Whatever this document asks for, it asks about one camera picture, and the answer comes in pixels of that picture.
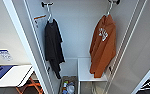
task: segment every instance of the white shelf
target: white shelf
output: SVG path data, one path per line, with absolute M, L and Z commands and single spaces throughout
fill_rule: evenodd
M 91 59 L 78 58 L 78 78 L 79 81 L 107 81 L 106 75 L 101 78 L 94 78 L 94 74 L 90 73 Z

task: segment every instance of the small object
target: small object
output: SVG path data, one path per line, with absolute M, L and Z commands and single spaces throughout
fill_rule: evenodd
M 74 94 L 74 86 L 70 85 L 67 87 L 68 94 Z
M 66 86 L 68 83 L 69 83 L 69 81 L 64 81 L 62 91 L 66 90 Z
M 62 92 L 62 94 L 67 94 L 68 93 L 68 91 L 66 91 L 66 90 L 63 90 L 63 92 Z

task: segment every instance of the orange garment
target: orange garment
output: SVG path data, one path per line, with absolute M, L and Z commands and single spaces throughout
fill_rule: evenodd
M 100 36 L 104 31 L 107 36 Z M 101 78 L 102 73 L 116 54 L 116 26 L 111 17 L 103 16 L 95 27 L 90 47 L 91 67 L 90 73 L 94 78 Z

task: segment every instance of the dark jacket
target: dark jacket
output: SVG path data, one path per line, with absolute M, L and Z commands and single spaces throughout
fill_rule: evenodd
M 59 32 L 57 22 L 53 19 L 53 23 L 47 22 L 45 27 L 45 59 L 50 62 L 52 70 L 55 72 L 58 79 L 60 79 L 59 64 L 65 62 L 62 48 L 62 38 Z

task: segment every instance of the closet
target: closet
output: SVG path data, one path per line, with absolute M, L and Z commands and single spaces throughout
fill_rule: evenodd
M 58 94 L 61 80 L 44 56 L 48 18 L 57 21 L 63 40 L 65 62 L 60 64 L 60 75 L 79 76 L 80 63 L 91 64 L 93 32 L 107 14 L 109 1 L 0 0 L 0 50 L 8 50 L 12 57 L 8 62 L 0 60 L 0 65 L 32 64 L 45 94 Z M 50 5 L 43 7 L 42 2 Z M 121 0 L 112 5 L 110 15 L 116 25 L 116 56 L 103 74 L 105 79 L 79 81 L 81 94 L 90 94 L 91 88 L 96 94 L 136 94 L 150 77 L 150 0 Z

